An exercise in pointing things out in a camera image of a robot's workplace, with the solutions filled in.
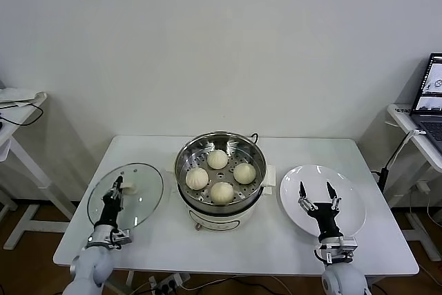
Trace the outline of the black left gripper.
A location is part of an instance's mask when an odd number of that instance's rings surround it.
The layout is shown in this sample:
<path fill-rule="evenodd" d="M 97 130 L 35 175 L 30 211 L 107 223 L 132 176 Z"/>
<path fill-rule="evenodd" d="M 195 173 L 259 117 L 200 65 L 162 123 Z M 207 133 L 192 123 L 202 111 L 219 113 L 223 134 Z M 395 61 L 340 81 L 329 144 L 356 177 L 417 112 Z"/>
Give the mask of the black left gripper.
<path fill-rule="evenodd" d="M 122 189 L 123 181 L 123 176 L 119 175 L 112 185 L 110 190 L 111 195 L 105 195 L 102 198 L 104 207 L 99 220 L 95 223 L 95 227 L 100 225 L 108 225 L 113 228 L 118 228 L 117 216 L 118 213 L 124 209 L 124 190 Z"/>

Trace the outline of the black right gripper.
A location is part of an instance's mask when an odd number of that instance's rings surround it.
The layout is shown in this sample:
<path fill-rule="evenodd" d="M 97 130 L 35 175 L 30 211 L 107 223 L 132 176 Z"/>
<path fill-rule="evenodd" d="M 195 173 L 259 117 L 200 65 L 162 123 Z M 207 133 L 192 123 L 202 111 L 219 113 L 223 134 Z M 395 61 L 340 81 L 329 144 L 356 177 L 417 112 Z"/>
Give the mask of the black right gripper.
<path fill-rule="evenodd" d="M 335 217 L 339 214 L 339 204 L 342 198 L 338 196 L 330 182 L 327 182 L 327 191 L 331 202 L 313 203 L 307 197 L 305 186 L 300 181 L 298 204 L 305 212 L 311 211 L 311 216 L 316 220 L 320 230 L 319 240 L 343 236 L 335 221 Z"/>

